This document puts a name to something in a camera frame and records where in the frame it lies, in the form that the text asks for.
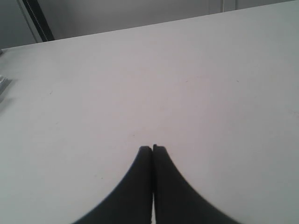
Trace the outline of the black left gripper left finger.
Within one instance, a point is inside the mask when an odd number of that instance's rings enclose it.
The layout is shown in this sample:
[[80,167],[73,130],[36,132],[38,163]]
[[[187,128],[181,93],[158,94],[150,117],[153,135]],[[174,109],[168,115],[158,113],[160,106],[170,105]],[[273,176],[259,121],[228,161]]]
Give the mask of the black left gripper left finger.
[[77,224],[150,224],[152,219],[152,149],[139,148],[114,190]]

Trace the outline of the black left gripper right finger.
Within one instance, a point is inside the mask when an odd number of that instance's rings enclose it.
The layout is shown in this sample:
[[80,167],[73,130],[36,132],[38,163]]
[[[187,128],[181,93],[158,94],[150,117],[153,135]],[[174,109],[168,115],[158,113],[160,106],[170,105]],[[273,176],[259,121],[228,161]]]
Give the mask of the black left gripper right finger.
[[157,224],[236,224],[184,179],[163,146],[153,146],[154,206]]

